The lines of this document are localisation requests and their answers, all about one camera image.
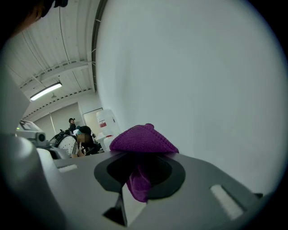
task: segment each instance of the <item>ceiling light fixture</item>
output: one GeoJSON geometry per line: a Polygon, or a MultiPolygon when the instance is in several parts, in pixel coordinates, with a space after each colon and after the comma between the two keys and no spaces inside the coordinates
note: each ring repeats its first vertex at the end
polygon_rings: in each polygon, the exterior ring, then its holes
{"type": "Polygon", "coordinates": [[[43,95],[57,89],[57,88],[60,88],[62,86],[61,82],[57,82],[56,84],[53,84],[43,90],[41,90],[40,92],[34,94],[32,97],[30,97],[31,101],[34,101],[40,97],[42,97],[43,95]]]}

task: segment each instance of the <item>purple towel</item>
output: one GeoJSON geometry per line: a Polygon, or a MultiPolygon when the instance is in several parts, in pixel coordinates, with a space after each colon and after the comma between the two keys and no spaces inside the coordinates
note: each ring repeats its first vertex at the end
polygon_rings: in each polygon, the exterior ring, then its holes
{"type": "MultiPolygon", "coordinates": [[[[152,124],[136,125],[121,133],[112,141],[110,149],[137,153],[179,153],[152,124]]],[[[151,183],[146,176],[145,164],[138,162],[127,181],[127,186],[136,200],[147,202],[147,192],[151,183]]]]}

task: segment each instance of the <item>ceiling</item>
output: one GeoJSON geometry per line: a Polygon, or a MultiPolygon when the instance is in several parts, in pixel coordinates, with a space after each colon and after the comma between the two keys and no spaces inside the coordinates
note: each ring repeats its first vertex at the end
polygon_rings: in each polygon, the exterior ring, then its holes
{"type": "Polygon", "coordinates": [[[99,0],[69,0],[8,41],[5,65],[28,98],[59,81],[63,85],[32,101],[23,118],[77,93],[95,92],[91,47],[98,5],[99,0]]]}

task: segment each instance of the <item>red label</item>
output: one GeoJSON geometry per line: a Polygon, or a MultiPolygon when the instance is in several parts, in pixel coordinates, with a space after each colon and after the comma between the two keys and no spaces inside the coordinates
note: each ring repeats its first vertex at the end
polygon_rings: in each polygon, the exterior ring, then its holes
{"type": "Polygon", "coordinates": [[[105,127],[105,126],[107,126],[107,125],[106,125],[106,122],[100,124],[100,128],[105,127]]]}

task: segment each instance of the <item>white container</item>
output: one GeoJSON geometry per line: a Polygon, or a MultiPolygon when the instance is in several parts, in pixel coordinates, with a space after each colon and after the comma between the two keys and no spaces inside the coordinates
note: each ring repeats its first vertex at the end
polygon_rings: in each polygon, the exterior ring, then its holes
{"type": "Polygon", "coordinates": [[[104,151],[110,151],[110,144],[112,143],[112,141],[116,138],[116,136],[109,136],[109,137],[106,137],[104,139],[104,145],[105,145],[105,148],[103,147],[103,149],[105,149],[104,151]]]}
{"type": "Polygon", "coordinates": [[[105,136],[118,136],[120,134],[120,128],[112,110],[102,110],[96,113],[96,117],[101,131],[105,136]]]}

